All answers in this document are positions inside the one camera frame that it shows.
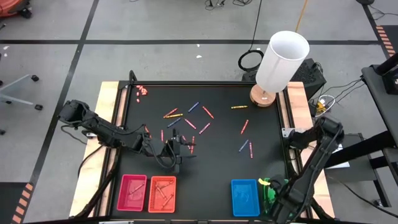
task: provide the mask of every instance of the wooden lamp base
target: wooden lamp base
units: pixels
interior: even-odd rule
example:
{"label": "wooden lamp base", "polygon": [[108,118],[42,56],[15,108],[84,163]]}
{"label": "wooden lamp base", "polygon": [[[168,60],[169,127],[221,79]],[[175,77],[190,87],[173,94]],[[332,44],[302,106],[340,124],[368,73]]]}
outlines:
{"label": "wooden lamp base", "polygon": [[275,93],[269,93],[264,90],[259,85],[254,85],[250,91],[251,101],[260,107],[266,107],[271,105],[275,100]]}

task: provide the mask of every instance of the white lamp shade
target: white lamp shade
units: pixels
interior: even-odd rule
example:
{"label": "white lamp shade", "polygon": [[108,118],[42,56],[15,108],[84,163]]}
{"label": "white lamp shade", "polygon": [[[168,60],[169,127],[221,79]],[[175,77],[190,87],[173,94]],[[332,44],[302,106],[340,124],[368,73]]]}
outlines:
{"label": "white lamp shade", "polygon": [[292,31],[274,34],[257,71],[257,84],[264,91],[282,91],[309,52],[310,45],[300,34]]}

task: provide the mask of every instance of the blue crayon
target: blue crayon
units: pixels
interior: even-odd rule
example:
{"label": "blue crayon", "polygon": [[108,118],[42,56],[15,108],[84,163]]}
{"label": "blue crayon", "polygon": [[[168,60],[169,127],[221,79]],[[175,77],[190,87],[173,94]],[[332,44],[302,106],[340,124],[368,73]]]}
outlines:
{"label": "blue crayon", "polygon": [[246,141],[244,142],[244,144],[243,144],[243,146],[240,148],[239,152],[242,151],[242,149],[246,146],[246,144],[248,143],[248,141],[249,141],[249,140],[246,140]]}
{"label": "blue crayon", "polygon": [[195,107],[197,107],[198,104],[199,104],[199,102],[195,103],[195,105],[193,105],[193,106],[191,107],[191,109],[188,110],[188,113],[191,113],[191,111],[192,111],[193,109],[195,109]]}
{"label": "blue crayon", "polygon": [[171,122],[171,124],[167,125],[167,128],[173,126],[175,123],[179,122],[181,118],[176,119],[175,121]]}

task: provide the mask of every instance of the wooden board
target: wooden board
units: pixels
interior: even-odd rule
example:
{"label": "wooden board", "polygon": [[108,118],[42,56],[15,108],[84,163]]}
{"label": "wooden board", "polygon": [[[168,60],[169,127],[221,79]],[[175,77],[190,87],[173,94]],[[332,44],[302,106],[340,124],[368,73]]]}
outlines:
{"label": "wooden board", "polygon": [[[107,121],[111,121],[113,115],[113,108],[115,106],[116,94],[118,90],[119,82],[103,82],[101,86],[101,90],[99,91],[98,101],[95,109],[95,113],[97,113],[100,117],[106,119]],[[290,105],[292,108],[294,124],[296,128],[310,129],[312,127],[312,119],[310,116],[310,110],[308,108],[307,98],[304,92],[304,86],[301,82],[290,82],[288,84]],[[124,99],[126,96],[126,92],[122,92],[121,97],[121,106],[119,108],[118,118],[116,124],[119,125],[121,122],[121,115],[123,111]],[[282,106],[282,116],[284,117],[285,126],[288,127],[289,123],[287,122],[287,112],[285,107],[285,101],[283,100],[283,94],[280,94],[281,106]],[[98,147],[97,140],[91,139],[88,140],[88,144],[86,147],[85,157],[94,151]],[[305,149],[301,156],[303,164],[309,158],[312,149]],[[75,190],[75,196],[73,198],[72,207],[70,210],[70,215],[76,215],[80,212],[84,206],[90,201],[92,195],[96,192],[101,176],[101,169],[103,166],[105,155],[105,148],[101,149],[98,153],[96,153],[92,158],[86,161],[86,164],[82,167],[80,176],[78,179],[77,187]],[[111,159],[108,170],[112,166],[113,160]],[[106,213],[106,202],[108,201],[109,195],[109,187],[105,190],[103,195],[103,203],[100,208],[99,215],[103,216]],[[326,183],[325,173],[322,172],[315,183],[315,199],[322,206],[322,208],[329,214],[334,217],[333,207],[330,200],[330,194],[328,190],[328,186]]]}

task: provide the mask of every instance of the orange bin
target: orange bin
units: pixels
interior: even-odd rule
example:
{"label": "orange bin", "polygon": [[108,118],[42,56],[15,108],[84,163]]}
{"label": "orange bin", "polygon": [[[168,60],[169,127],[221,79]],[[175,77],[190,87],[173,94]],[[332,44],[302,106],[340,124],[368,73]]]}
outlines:
{"label": "orange bin", "polygon": [[173,213],[175,211],[176,178],[154,176],[150,179],[148,212]]}

